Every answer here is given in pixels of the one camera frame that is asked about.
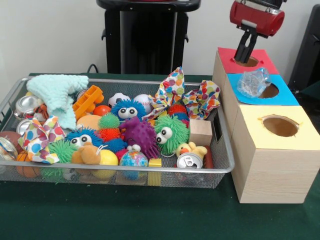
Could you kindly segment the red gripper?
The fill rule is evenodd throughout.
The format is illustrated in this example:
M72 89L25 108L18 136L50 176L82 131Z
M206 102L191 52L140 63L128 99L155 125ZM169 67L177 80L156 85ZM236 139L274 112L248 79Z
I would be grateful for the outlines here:
M281 28L285 12L255 0L235 0L230 9L229 19L239 29L254 29L258 35L268 38L274 36ZM244 32L234 55L236 62L246 64L249 61L257 42L257 34Z

